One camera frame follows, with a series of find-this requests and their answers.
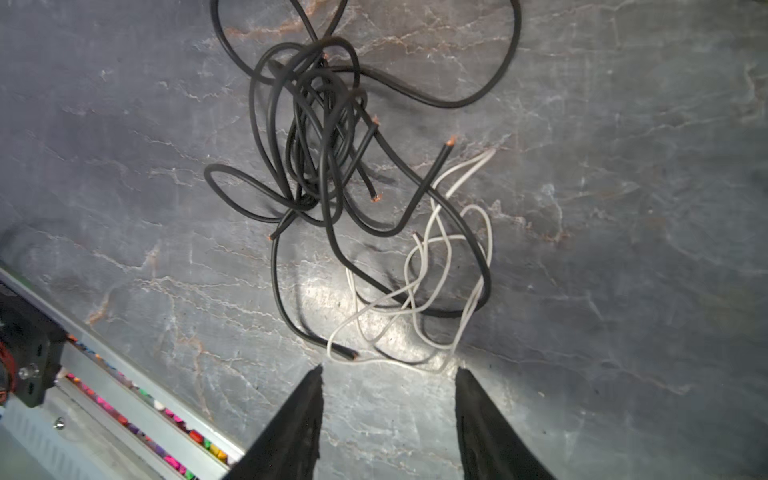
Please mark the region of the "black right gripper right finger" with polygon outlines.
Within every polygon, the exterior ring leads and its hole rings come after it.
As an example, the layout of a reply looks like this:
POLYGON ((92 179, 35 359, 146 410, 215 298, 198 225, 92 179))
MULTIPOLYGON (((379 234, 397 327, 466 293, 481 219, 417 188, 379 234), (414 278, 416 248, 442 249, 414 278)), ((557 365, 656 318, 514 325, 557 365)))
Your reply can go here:
POLYGON ((469 369, 457 370, 455 386, 457 437, 466 479, 554 479, 469 369))

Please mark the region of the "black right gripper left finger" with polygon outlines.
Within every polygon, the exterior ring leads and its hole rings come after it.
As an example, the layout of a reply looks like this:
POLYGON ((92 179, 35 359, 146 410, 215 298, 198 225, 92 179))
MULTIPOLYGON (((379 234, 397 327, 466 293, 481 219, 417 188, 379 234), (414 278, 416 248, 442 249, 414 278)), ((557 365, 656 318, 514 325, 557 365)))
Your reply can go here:
POLYGON ((320 458, 324 409, 323 367, 299 382, 227 479, 311 479, 320 458))

